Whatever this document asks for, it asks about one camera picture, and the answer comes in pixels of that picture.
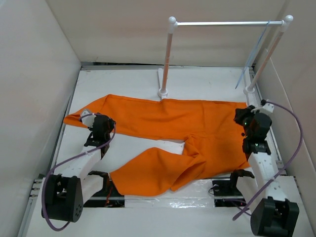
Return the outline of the orange trousers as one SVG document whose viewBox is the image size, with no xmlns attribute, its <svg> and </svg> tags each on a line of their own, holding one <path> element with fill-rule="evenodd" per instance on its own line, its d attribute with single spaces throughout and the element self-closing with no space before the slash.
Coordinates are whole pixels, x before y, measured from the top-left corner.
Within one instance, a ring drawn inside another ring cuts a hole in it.
<svg viewBox="0 0 316 237">
<path fill-rule="evenodd" d="M 234 122 L 244 103 L 163 99 L 152 101 L 109 94 L 88 104 L 109 116 L 117 133 L 152 140 L 180 140 L 183 152 L 149 148 L 112 171 L 121 195 L 153 197 L 196 179 L 249 167 L 242 151 L 242 128 Z"/>
</svg>

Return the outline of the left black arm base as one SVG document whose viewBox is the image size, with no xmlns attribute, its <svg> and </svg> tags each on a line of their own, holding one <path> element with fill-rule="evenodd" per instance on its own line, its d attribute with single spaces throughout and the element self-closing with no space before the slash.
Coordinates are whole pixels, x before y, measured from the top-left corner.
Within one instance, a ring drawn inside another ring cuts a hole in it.
<svg viewBox="0 0 316 237">
<path fill-rule="evenodd" d="M 85 204 L 84 207 L 97 208 L 119 208 L 125 207 L 124 195 L 116 189 L 109 174 L 101 171 L 91 171 L 88 175 L 97 175 L 103 178 L 103 187 L 95 193 Z"/>
</svg>

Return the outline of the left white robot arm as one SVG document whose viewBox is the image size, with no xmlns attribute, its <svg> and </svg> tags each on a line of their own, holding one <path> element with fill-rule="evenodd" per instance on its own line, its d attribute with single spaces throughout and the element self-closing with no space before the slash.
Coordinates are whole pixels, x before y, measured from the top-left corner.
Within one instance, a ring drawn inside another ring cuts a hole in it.
<svg viewBox="0 0 316 237">
<path fill-rule="evenodd" d="M 77 222 L 84 204 L 94 195 L 110 191 L 108 175 L 93 167 L 105 156 L 116 132 L 116 123 L 106 115 L 84 111 L 80 122 L 90 134 L 79 155 L 55 165 L 47 174 L 42 187 L 42 217 L 51 220 Z"/>
</svg>

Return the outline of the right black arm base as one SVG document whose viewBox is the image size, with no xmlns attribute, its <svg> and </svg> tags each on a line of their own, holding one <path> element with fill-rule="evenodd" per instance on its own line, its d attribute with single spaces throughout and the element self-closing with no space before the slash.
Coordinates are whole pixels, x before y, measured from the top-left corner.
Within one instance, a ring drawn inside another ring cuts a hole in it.
<svg viewBox="0 0 316 237">
<path fill-rule="evenodd" d="M 238 169 L 233 171 L 229 178 L 212 179 L 212 187 L 209 194 L 214 196 L 215 207 L 245 207 L 246 201 L 241 192 L 237 189 L 239 177 L 254 178 L 250 171 Z"/>
</svg>

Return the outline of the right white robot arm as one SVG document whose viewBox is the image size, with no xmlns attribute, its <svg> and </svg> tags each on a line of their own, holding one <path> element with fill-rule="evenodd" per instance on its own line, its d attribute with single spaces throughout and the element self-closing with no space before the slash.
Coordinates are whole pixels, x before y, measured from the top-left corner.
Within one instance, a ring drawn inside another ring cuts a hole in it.
<svg viewBox="0 0 316 237">
<path fill-rule="evenodd" d="M 267 141 L 273 110 L 272 104 L 236 109 L 234 121 L 244 130 L 242 151 L 252 170 L 234 170 L 228 188 L 235 195 L 241 193 L 245 199 L 246 206 L 241 213 L 250 210 L 250 227 L 255 236 L 291 237 L 299 207 L 288 199 L 277 180 L 280 172 Z"/>
</svg>

